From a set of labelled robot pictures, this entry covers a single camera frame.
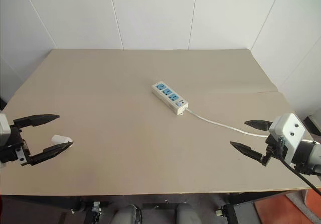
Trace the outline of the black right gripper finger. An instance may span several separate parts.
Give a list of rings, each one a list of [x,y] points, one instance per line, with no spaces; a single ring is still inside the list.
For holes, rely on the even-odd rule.
[[[261,162],[262,154],[252,150],[249,146],[233,141],[230,141],[230,144],[243,155],[250,157],[251,159],[254,159],[258,162]]]
[[[272,122],[266,120],[248,120],[245,121],[244,124],[261,131],[269,132],[269,128],[271,127]]]

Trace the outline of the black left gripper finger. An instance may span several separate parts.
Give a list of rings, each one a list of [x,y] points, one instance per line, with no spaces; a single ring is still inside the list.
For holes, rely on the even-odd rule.
[[[51,158],[56,157],[63,151],[67,150],[71,145],[73,144],[73,141],[66,142],[66,143],[60,143],[55,144],[51,147],[45,148],[41,153],[38,153],[33,156],[29,156],[27,163],[31,166],[42,163],[44,161],[47,161]]]
[[[35,126],[43,125],[59,117],[60,116],[56,114],[31,115],[31,116],[15,119],[13,120],[13,123],[17,128],[20,129],[27,126],[35,127]]]

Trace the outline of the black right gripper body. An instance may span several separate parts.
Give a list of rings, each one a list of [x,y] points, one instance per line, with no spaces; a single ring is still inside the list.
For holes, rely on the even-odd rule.
[[[283,152],[284,152],[284,144],[285,141],[283,137],[278,137],[277,139],[270,134],[266,139],[266,154],[262,156],[261,158],[261,164],[263,166],[267,166],[270,159],[273,157],[275,159],[278,159],[280,161],[284,160]]]

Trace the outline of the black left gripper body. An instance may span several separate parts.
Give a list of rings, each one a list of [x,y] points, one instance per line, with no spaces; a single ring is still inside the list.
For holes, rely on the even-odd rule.
[[[21,129],[10,125],[11,133],[6,143],[1,146],[1,164],[19,161],[24,166],[31,164],[30,151],[26,141],[21,136]]]

